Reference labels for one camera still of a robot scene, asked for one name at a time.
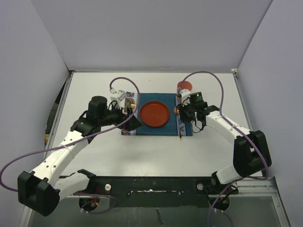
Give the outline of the blue patterned placemat cloth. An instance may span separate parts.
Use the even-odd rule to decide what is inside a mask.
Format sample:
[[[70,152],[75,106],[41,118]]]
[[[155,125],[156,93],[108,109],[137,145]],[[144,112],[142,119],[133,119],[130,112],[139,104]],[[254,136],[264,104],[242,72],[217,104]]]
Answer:
[[[136,103],[139,101],[139,107],[135,113],[138,120],[140,118],[140,110],[142,106],[150,101],[159,101],[166,105],[169,110],[168,121],[160,127],[151,127],[143,123],[143,125],[134,131],[121,130],[121,134],[126,136],[193,136],[191,123],[182,123],[179,116],[174,114],[174,107],[178,104],[178,99],[173,93],[141,93],[140,99],[136,93],[127,92],[127,99]]]

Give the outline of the pink plastic cup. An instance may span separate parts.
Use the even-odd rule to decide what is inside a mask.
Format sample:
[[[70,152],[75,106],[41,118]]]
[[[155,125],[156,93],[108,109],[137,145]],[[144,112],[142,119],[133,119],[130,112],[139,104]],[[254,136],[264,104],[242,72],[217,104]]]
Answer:
[[[188,81],[180,81],[178,84],[177,84],[177,90],[183,90],[183,89],[187,89],[189,91],[192,91],[192,84]]]

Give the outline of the copper spoon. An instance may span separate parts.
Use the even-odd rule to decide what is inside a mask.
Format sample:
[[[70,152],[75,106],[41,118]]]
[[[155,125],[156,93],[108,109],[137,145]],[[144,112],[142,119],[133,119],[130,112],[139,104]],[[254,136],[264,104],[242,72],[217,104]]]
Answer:
[[[178,136],[181,139],[182,138],[182,134],[181,134],[181,127],[180,127],[180,122],[179,122],[179,108],[177,106],[174,107],[174,114],[177,117]]]

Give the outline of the red round plate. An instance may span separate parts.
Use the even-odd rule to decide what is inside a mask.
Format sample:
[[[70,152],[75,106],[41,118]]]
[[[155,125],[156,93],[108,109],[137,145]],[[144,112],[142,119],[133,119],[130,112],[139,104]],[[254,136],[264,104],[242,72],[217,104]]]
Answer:
[[[140,118],[147,126],[161,127],[168,122],[170,113],[168,107],[164,103],[150,101],[141,107]]]

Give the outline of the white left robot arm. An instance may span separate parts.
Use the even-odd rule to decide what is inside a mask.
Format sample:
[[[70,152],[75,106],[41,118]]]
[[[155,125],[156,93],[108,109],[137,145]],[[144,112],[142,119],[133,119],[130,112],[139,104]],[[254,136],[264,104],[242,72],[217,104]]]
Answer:
[[[94,96],[86,110],[76,120],[60,149],[50,154],[30,173],[24,171],[18,176],[18,200],[43,216],[50,215],[59,202],[76,192],[92,194],[97,188],[96,175],[81,169],[60,179],[62,172],[78,153],[88,146],[104,126],[114,125],[128,131],[141,127],[131,107],[124,107],[126,92],[110,89],[112,108],[107,99]]]

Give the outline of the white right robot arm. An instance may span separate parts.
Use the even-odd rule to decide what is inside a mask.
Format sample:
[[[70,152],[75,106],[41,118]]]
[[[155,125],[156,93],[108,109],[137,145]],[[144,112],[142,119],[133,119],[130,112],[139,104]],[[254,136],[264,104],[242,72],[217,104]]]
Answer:
[[[233,160],[229,166],[212,174],[211,189],[222,193],[228,183],[247,178],[272,165],[266,136],[262,131],[252,131],[239,126],[222,114],[215,105],[208,105],[201,92],[192,93],[182,89],[177,94],[181,99],[175,114],[186,122],[201,122],[226,138],[233,145]]]

